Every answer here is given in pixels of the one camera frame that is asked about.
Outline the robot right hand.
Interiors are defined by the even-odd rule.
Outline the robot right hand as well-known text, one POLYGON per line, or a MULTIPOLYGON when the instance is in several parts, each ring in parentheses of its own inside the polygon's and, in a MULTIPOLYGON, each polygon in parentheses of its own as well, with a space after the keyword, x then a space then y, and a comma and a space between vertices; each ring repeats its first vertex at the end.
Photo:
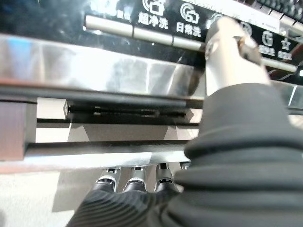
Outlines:
POLYGON ((154 193, 98 180, 70 227, 300 227, 303 132, 270 83, 256 42, 230 17, 207 31, 206 97, 190 160, 154 193))

